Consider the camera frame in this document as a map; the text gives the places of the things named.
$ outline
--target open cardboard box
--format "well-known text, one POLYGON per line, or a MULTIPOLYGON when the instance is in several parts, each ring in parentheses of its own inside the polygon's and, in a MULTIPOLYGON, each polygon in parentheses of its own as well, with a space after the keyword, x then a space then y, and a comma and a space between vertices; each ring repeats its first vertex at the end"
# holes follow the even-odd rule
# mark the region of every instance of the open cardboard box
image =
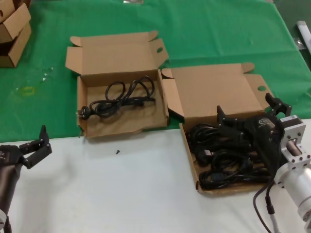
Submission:
POLYGON ((31 34, 27 23, 20 34, 12 42, 0 44, 0 67, 16 67, 31 34))
MULTIPOLYGON (((4 3, 12 3, 11 0, 0 0, 0 2, 1 1, 4 1, 4 3)), ((26 4, 22 4, 15 12, 6 18, 4 22, 0 23, 0 44, 13 41, 26 24, 29 23, 30 19, 31 16, 26 4)))
POLYGON ((217 125, 217 105, 230 117, 250 117, 264 112, 269 105, 265 100, 270 92, 264 79, 258 74, 248 74, 252 63, 210 65, 163 69, 162 75, 168 107, 184 118, 180 124, 188 154, 195 188, 205 194, 232 194, 258 189, 260 184, 236 184, 218 189, 204 190, 198 176, 209 167, 199 167, 190 152, 185 132, 198 123, 217 125))
MULTIPOLYGON (((168 54, 163 40, 156 37, 157 32, 70 38, 75 47, 68 47, 66 67, 81 75, 77 84, 78 110, 95 100, 105 100, 106 89, 114 81, 125 82, 126 91, 133 80, 145 75, 155 84, 155 102, 145 103, 144 107, 123 106, 109 118, 78 117, 77 124, 85 137, 137 133, 168 125, 168 106, 158 70, 168 54)), ((116 98, 121 91, 121 85, 113 86, 109 98, 116 98)), ((132 96, 143 95, 138 85, 132 96)))

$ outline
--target label sticker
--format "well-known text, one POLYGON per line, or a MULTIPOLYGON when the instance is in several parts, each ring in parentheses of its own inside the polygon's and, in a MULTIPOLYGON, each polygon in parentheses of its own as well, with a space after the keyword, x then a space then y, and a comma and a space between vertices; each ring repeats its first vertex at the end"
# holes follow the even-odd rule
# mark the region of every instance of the label sticker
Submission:
POLYGON ((296 115, 293 115, 293 116, 288 116, 288 117, 282 118, 282 119, 280 119, 280 121, 285 122, 288 120, 294 120, 296 118, 298 118, 298 117, 296 115))

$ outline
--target box flap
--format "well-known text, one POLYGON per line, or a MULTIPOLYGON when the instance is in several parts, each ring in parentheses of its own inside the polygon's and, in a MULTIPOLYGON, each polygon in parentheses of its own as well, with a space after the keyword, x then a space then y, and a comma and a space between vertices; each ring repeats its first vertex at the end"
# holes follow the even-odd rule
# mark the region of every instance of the box flap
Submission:
POLYGON ((120 43, 112 42, 111 35, 75 37, 75 44, 82 47, 68 47, 66 67, 81 75, 158 69, 168 59, 168 53, 162 39, 149 41, 151 37, 149 33, 135 33, 131 40, 118 39, 120 43))
POLYGON ((117 35, 99 35, 89 37, 72 36, 70 41, 79 47, 85 46, 98 46, 98 45, 113 45, 113 44, 131 44, 139 42, 148 42, 156 39, 158 36, 157 31, 148 33, 128 33, 117 35))
POLYGON ((216 116, 217 105, 228 115, 262 111, 269 89, 258 90, 259 84, 267 87, 260 75, 246 78, 253 68, 250 63, 173 68, 185 119, 216 116))
POLYGON ((26 4, 22 4, 7 20, 4 21, 1 29, 0 43, 12 41, 18 36, 30 19, 31 16, 26 4))
POLYGON ((31 34, 31 27, 30 24, 27 23, 24 29, 21 31, 18 38, 16 39, 16 41, 14 42, 14 45, 8 54, 15 67, 17 66, 20 57, 27 45, 30 34, 31 34))
POLYGON ((184 116, 184 111, 181 106, 176 82, 174 79, 163 79, 163 88, 168 104, 168 108, 178 114, 179 116, 183 117, 184 116))
POLYGON ((14 11, 12 0, 0 0, 0 23, 4 22, 14 11))

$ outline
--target black cable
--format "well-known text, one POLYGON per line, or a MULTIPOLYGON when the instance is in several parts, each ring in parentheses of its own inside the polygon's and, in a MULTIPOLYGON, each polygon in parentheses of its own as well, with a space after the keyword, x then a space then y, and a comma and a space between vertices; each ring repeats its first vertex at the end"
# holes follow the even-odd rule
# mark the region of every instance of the black cable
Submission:
POLYGON ((125 94, 126 88, 125 88, 125 83, 122 81, 116 81, 111 83, 105 92, 105 100, 97 100, 92 102, 89 107, 83 106, 81 109, 80 116, 82 119, 87 120, 91 115, 97 115, 102 118, 108 118, 117 113, 117 111, 122 107, 122 106, 128 106, 128 105, 133 105, 133 106, 143 106, 144 102, 146 101, 155 101, 155 98, 152 98, 151 96, 155 92, 155 84, 154 82, 148 77, 144 76, 140 78, 139 80, 134 80, 131 85, 129 86, 129 89, 127 93, 125 94), (152 89, 149 91, 147 86, 143 83, 143 81, 149 81, 151 83, 152 89), (121 94, 116 98, 111 100, 108 96, 109 90, 112 86, 121 84, 122 85, 122 92, 121 94), (135 88, 137 85, 140 84, 143 89, 146 91, 146 95, 142 97, 131 97, 133 94, 135 88))
POLYGON ((256 211, 256 214, 257 214, 259 220, 261 221, 262 225, 265 227, 265 229, 267 230, 268 233, 272 233, 272 232, 267 227, 267 225, 265 224, 265 222, 263 221, 263 219, 262 219, 262 217, 261 217, 261 215, 259 213, 259 210, 258 210, 257 205, 256 205, 256 199, 270 185, 270 183, 274 182, 273 179, 274 179, 274 177, 271 177, 269 182, 264 187, 262 187, 253 197, 253 206, 254 206, 254 209, 256 211))
POLYGON ((248 153, 254 151, 249 140, 236 141, 221 137, 218 128, 210 124, 198 124, 186 132, 189 149, 193 154, 203 150, 217 151, 221 149, 248 153))
POLYGON ((277 170, 279 168, 279 165, 280 165, 280 162, 281 162, 281 158, 282 158, 282 153, 280 151, 280 144, 278 142, 277 143, 277 152, 278 152, 278 159, 277 159, 277 163, 276 163, 276 169, 275 169, 275 173, 273 176, 271 176, 271 179, 270 181, 267 183, 267 185, 263 188, 261 188, 253 197, 253 206, 254 206, 254 209, 257 213, 257 216, 259 218, 259 220, 261 221, 261 223, 263 224, 263 226, 265 227, 265 229, 267 230, 268 233, 271 233, 271 231, 269 230, 269 228, 267 227, 267 225, 265 224, 265 222, 263 221, 260 213, 259 213, 259 210, 257 208, 257 205, 256 205, 256 198, 267 188, 267 192, 266 192, 266 197, 265 197, 265 200, 266 200, 266 204, 267 204, 267 211, 268 211, 268 214, 270 215, 273 215, 275 213, 274 211, 274 207, 271 203, 271 199, 270 199, 270 190, 272 188, 272 186, 274 185, 274 178, 276 176, 276 173, 277 173, 277 170))

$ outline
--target stacked cardboard box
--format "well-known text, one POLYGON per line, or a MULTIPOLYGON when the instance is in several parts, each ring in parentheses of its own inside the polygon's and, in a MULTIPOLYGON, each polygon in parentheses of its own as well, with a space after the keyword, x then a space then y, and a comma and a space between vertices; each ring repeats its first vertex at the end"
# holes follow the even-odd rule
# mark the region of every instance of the stacked cardboard box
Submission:
POLYGON ((15 9, 12 0, 0 1, 0 67, 16 67, 31 34, 26 4, 15 9))

